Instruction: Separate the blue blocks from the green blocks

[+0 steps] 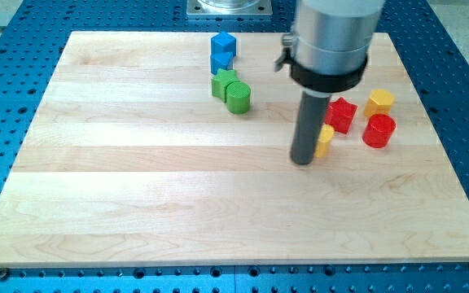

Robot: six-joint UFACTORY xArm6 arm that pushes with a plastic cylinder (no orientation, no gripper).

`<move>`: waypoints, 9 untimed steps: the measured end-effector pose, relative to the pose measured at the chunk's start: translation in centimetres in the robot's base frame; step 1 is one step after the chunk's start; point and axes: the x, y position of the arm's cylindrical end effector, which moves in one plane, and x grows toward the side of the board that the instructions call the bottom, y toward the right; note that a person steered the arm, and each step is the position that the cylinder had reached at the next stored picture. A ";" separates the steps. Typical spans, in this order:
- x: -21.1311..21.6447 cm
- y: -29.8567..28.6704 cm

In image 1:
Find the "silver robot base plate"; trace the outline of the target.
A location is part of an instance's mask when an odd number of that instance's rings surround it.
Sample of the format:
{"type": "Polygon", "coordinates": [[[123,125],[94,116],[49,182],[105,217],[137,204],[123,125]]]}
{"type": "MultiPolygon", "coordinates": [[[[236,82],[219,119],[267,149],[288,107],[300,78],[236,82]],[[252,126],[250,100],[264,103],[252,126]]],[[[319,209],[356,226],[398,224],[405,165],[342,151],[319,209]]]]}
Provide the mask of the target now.
{"type": "Polygon", "coordinates": [[[186,0],[186,14],[193,16],[271,15],[271,0],[186,0]]]}

